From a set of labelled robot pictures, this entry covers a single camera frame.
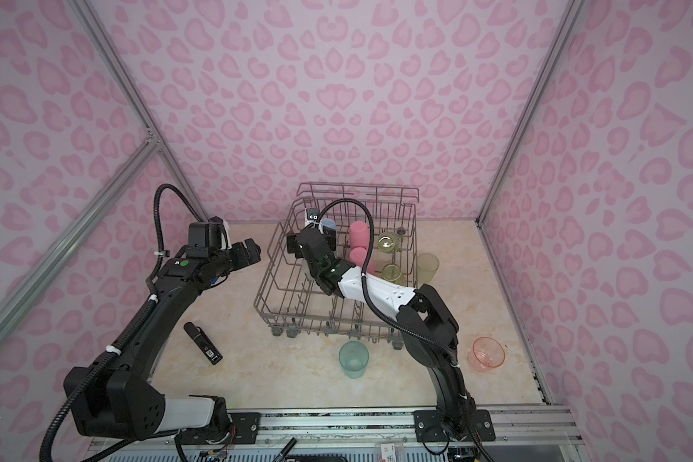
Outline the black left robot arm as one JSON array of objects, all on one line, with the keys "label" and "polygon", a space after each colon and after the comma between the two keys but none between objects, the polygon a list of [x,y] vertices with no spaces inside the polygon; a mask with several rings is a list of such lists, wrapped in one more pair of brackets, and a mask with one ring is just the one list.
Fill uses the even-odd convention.
[{"label": "black left robot arm", "polygon": [[65,378],[67,413],[78,432],[130,441],[181,430],[228,437],[232,423],[224,398],[168,398],[148,379],[171,331],[196,299],[260,260],[254,240],[229,244],[217,223],[191,224],[188,244],[161,265],[150,296],[117,340],[92,365],[75,367]]}]

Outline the pink plastic cup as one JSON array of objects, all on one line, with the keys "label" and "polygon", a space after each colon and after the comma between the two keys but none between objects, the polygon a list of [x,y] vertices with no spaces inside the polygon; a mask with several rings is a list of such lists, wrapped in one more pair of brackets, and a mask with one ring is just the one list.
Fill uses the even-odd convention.
[{"label": "pink plastic cup", "polygon": [[369,249],[373,233],[365,221],[354,221],[348,229],[348,240],[351,248]]}]

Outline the yellow-green translucent cup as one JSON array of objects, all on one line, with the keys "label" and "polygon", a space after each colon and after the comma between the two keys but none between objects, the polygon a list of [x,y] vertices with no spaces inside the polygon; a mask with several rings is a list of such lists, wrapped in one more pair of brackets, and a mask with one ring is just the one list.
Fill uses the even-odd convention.
[{"label": "yellow-green translucent cup", "polygon": [[394,232],[383,232],[377,237],[375,247],[382,253],[395,254],[402,244],[402,238]]}]

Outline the bright green translucent cup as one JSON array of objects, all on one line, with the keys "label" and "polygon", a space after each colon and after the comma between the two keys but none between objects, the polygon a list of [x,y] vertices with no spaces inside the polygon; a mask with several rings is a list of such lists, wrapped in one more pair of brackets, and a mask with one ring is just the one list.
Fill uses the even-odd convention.
[{"label": "bright green translucent cup", "polygon": [[398,286],[407,286],[407,279],[402,269],[397,264],[387,264],[381,271],[381,278]]}]

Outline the magenta plastic cup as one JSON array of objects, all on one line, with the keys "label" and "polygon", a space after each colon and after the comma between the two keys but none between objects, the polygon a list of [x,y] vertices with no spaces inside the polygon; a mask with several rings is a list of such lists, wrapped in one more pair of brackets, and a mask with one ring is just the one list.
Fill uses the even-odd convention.
[{"label": "magenta plastic cup", "polygon": [[367,262],[367,250],[366,248],[352,248],[350,254],[348,254],[348,259],[352,261],[357,267],[362,269],[366,268],[367,272],[371,275],[375,274],[375,263],[373,261]]}]

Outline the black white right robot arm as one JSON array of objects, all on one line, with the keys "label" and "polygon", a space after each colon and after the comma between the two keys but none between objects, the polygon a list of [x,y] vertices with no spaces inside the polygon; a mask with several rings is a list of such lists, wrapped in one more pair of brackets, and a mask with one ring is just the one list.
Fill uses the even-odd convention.
[{"label": "black white right robot arm", "polygon": [[371,248],[359,259],[342,258],[317,225],[289,234],[286,245],[288,253],[306,263],[324,294],[365,304],[402,335],[407,352],[429,371],[446,435],[456,441],[472,438],[477,405],[458,361],[459,325],[436,289],[402,286],[373,275],[369,272]]}]

